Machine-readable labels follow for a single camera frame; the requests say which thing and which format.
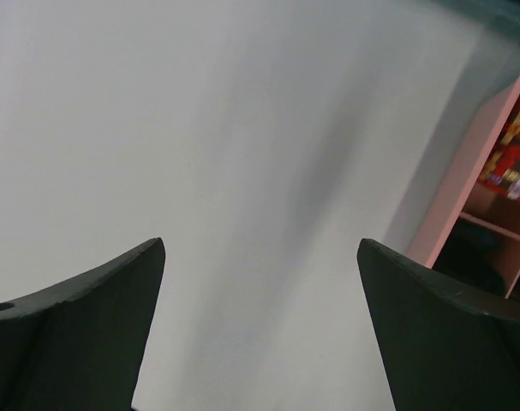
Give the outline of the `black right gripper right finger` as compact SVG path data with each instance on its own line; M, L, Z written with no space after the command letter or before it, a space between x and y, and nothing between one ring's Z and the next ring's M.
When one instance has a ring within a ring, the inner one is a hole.
M372 239L357 263L397 410L520 410L520 303Z

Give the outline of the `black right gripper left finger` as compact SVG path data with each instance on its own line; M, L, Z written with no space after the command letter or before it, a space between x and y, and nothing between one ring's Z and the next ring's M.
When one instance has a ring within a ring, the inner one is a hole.
M130 410L164 275L153 238L0 303L0 410Z

